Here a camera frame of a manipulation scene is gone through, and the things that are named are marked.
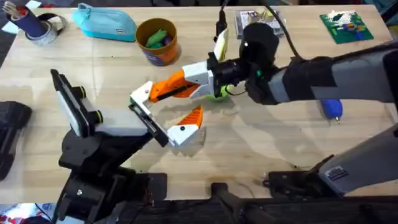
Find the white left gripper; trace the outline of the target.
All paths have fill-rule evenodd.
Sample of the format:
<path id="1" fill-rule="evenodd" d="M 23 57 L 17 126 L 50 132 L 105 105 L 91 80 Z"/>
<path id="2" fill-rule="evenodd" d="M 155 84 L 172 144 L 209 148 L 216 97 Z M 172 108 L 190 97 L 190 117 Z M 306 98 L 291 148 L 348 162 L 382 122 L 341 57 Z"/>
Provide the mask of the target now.
<path id="1" fill-rule="evenodd" d="M 149 134 L 162 147 L 168 143 L 173 147 L 180 147 L 189 142 L 202 126 L 202 105 L 198 105 L 166 133 L 146 108 L 153 84 L 152 81 L 148 81 L 135 89 L 129 96 L 131 104 L 127 110 L 101 108 L 103 122 L 95 126 L 95 132 L 116 137 L 143 137 Z"/>

